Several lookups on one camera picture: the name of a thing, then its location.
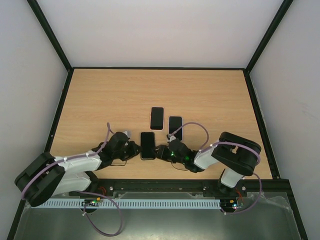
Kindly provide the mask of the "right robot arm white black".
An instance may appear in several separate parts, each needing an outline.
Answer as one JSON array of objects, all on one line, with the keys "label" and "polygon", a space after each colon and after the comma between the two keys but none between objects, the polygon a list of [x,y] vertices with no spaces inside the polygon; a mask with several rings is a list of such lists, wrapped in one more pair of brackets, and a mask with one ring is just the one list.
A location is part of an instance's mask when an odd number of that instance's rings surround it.
[{"label": "right robot arm white black", "polygon": [[261,161],[261,150],[258,143],[225,131],[217,142],[200,150],[192,150],[179,139],[173,138],[168,145],[155,148],[155,157],[173,164],[182,164],[192,173],[203,172],[214,164],[222,163],[226,169],[220,176],[218,191],[229,196],[243,177],[254,174],[255,167]]}]

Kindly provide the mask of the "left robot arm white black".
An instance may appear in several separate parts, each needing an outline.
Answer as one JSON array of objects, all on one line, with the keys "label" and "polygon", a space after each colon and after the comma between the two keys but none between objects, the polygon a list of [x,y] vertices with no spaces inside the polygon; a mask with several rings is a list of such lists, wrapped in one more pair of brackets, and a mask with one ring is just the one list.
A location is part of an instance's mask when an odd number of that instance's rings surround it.
[{"label": "left robot arm white black", "polygon": [[101,193],[95,171],[110,167],[114,160],[126,162],[141,152],[141,147],[126,132],[116,132],[109,140],[81,154],[53,156],[41,153],[14,180],[21,198],[32,207],[52,196],[70,192]]}]

